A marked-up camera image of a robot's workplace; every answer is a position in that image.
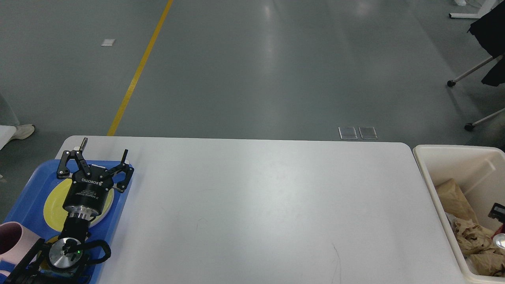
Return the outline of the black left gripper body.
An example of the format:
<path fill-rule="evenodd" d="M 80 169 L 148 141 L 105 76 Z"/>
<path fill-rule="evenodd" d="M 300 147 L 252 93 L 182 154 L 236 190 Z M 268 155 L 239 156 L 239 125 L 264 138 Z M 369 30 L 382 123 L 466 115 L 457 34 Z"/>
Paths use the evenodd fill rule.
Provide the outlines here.
<path fill-rule="evenodd" d="M 111 177 L 99 179 L 104 176 L 104 173 L 97 176 L 75 174 L 62 205 L 69 216 L 94 220 L 108 213 L 114 199 L 114 182 Z"/>

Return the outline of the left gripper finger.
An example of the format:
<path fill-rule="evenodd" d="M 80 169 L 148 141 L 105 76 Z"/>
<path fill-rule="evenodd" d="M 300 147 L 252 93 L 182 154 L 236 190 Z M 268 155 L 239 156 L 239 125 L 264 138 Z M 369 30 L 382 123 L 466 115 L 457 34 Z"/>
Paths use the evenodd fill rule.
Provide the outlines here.
<path fill-rule="evenodd" d="M 57 179 L 72 179 L 77 173 L 82 174 L 84 177 L 89 178 L 91 176 L 90 165 L 83 157 L 83 151 L 87 145 L 88 138 L 83 138 L 81 145 L 72 150 L 65 150 L 61 155 L 60 162 L 56 170 Z M 77 165 L 78 170 L 71 172 L 68 168 L 68 163 L 70 160 L 74 160 Z"/>
<path fill-rule="evenodd" d="M 128 149 L 124 150 L 118 165 L 107 170 L 107 189 L 125 192 L 134 173 L 134 168 L 127 160 Z"/>

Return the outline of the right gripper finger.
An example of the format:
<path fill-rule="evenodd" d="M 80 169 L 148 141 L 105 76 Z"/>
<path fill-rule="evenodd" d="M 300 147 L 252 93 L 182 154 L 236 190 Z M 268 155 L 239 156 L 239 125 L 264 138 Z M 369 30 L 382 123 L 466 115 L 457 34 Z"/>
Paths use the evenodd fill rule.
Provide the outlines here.
<path fill-rule="evenodd" d="M 505 206 L 499 203 L 494 203 L 488 214 L 489 218 L 496 219 L 499 222 L 505 221 Z"/>

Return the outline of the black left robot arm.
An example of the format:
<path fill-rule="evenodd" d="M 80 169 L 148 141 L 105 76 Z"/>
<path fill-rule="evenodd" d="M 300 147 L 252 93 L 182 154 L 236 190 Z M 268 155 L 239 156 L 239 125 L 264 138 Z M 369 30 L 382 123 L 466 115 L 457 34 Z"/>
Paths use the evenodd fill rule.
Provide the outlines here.
<path fill-rule="evenodd" d="M 80 146 L 33 172 L 1 224 L 4 284 L 95 284 L 112 251 L 134 168 L 87 161 Z"/>

